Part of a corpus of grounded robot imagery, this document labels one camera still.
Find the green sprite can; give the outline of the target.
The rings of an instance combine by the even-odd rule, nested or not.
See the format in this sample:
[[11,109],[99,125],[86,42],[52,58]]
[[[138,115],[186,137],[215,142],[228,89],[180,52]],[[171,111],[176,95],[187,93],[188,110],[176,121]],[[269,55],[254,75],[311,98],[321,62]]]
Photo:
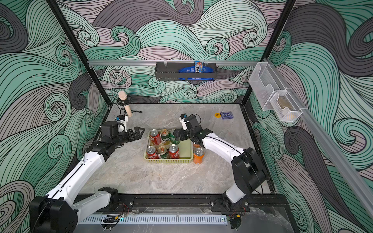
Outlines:
[[175,129],[170,131],[170,140],[172,144],[178,145],[180,143],[180,138],[175,136],[174,131]]

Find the green gold-top tea can back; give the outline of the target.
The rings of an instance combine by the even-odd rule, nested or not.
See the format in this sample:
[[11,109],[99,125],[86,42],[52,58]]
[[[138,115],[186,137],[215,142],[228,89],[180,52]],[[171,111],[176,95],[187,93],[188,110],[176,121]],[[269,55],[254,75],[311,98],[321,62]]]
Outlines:
[[160,135],[163,145],[169,145],[171,143],[170,132],[167,129],[162,129]]

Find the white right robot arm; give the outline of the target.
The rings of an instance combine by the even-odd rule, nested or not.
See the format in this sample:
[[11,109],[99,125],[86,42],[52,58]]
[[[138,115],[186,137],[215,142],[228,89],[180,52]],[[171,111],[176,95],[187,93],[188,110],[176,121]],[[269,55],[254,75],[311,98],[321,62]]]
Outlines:
[[222,195],[222,202],[229,211],[242,205],[242,199],[262,187],[266,180],[266,169],[257,152],[249,147],[243,149],[219,138],[209,129],[176,129],[176,137],[181,141],[190,140],[204,149],[219,155],[232,166],[234,184]]

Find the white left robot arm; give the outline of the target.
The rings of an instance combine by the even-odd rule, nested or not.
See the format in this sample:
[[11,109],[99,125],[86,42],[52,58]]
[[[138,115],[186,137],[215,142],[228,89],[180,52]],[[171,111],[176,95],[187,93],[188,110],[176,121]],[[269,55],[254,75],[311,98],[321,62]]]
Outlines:
[[100,140],[92,143],[82,160],[45,196],[35,197],[29,205],[32,233],[72,233],[76,226],[96,211],[119,207],[119,194],[115,188],[104,187],[91,196],[76,202],[79,192],[95,173],[125,143],[142,138],[141,127],[119,131],[114,122],[102,129]]

